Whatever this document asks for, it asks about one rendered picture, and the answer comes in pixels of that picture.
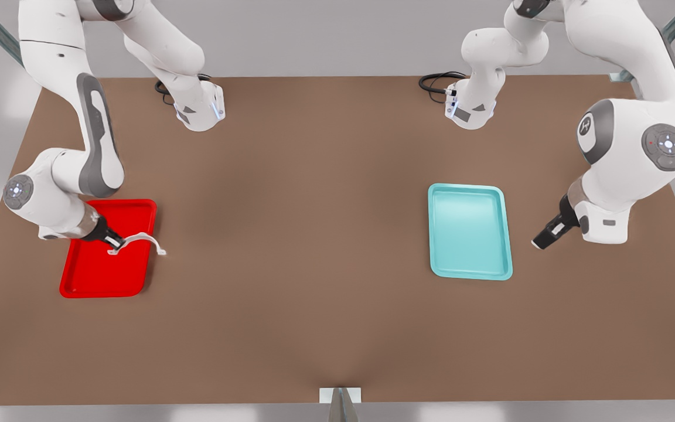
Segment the teal plastic tray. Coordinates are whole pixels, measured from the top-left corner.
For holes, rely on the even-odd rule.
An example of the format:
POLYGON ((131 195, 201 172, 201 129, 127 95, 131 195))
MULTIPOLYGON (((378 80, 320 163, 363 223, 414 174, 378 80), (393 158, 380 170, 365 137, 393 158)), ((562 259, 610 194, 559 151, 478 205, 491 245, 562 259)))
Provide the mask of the teal plastic tray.
POLYGON ((429 266, 438 276, 512 277, 506 203, 492 185, 435 183, 428 189, 429 266))

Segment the red plastic tray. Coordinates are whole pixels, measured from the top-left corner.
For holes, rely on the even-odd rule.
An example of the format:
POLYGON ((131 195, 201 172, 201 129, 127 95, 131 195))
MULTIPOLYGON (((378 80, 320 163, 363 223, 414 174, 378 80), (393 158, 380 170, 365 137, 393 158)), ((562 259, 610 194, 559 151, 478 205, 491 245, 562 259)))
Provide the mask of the red plastic tray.
MULTIPOLYGON (((121 237, 153 234, 157 205, 150 199, 91 200, 121 237)), ((65 298, 131 297, 145 284, 148 259, 155 246, 137 240, 111 256, 105 243, 72 240, 60 283, 65 298)))

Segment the white drainage pipe clamp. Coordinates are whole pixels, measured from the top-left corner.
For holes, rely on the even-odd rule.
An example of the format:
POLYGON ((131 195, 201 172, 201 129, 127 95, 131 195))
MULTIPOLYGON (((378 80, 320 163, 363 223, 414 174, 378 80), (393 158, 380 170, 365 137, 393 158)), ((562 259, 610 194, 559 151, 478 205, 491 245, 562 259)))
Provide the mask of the white drainage pipe clamp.
POLYGON ((125 248, 129 243, 137 242, 140 240, 145 240, 154 244, 156 247, 157 254, 159 256, 165 256, 167 254, 166 250, 161 248, 160 243, 158 243, 158 241, 155 240, 155 238, 144 232, 140 232, 135 235, 122 238, 118 248, 111 248, 110 250, 107 251, 107 253, 110 254, 111 256, 116 256, 116 254, 120 253, 121 249, 125 248))

